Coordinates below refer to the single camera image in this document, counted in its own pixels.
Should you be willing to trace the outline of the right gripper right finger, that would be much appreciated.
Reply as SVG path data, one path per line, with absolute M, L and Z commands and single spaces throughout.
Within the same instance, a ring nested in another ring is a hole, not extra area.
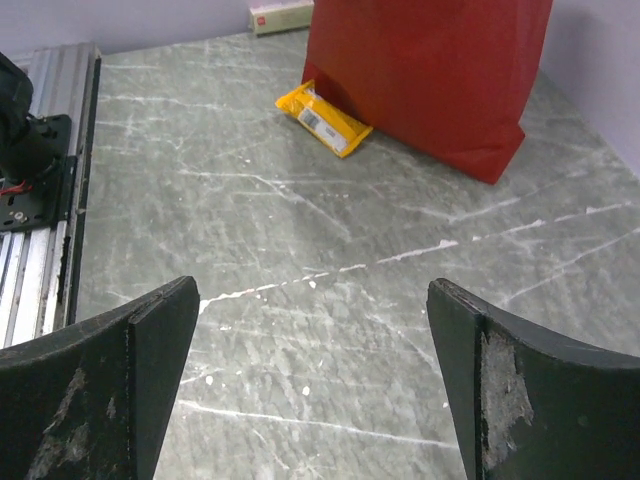
M 469 479 L 636 479 L 639 359 L 439 278 L 427 314 Z

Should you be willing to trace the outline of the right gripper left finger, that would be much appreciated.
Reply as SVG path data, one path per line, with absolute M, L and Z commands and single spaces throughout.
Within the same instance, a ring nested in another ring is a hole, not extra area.
M 199 301 L 183 276 L 2 349 L 2 478 L 153 478 Z

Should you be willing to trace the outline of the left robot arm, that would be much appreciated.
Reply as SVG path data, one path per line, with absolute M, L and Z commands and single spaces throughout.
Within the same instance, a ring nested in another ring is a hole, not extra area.
M 33 93 L 28 75 L 1 54 L 1 173 L 14 184 L 43 180 L 61 159 L 37 130 L 44 121 L 30 114 Z

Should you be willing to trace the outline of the red paper bag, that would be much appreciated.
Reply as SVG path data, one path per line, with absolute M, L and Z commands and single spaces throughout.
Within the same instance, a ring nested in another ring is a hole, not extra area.
M 320 0 L 303 77 L 342 112 L 487 184 L 524 140 L 548 0 Z

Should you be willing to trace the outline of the small yellow snack packet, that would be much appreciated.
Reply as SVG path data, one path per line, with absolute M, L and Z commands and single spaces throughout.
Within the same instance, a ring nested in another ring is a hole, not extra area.
M 309 80 L 275 102 L 339 158 L 350 155 L 373 131 L 321 97 Z

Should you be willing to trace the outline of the small white box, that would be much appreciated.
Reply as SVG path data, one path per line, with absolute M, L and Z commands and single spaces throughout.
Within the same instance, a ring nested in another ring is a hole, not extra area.
M 313 9 L 313 1 L 250 8 L 250 28 L 258 36 L 307 28 L 311 24 Z

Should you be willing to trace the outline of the aluminium frame rail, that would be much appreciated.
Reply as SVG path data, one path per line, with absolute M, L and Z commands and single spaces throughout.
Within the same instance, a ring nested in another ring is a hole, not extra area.
M 1 345 L 76 320 L 101 55 L 93 43 L 12 58 L 32 85 L 36 157 L 1 175 Z

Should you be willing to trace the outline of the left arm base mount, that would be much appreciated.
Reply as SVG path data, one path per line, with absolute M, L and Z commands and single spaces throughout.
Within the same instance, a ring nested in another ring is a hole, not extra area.
M 53 228 L 69 216 L 77 158 L 67 115 L 31 118 L 1 154 L 1 231 Z

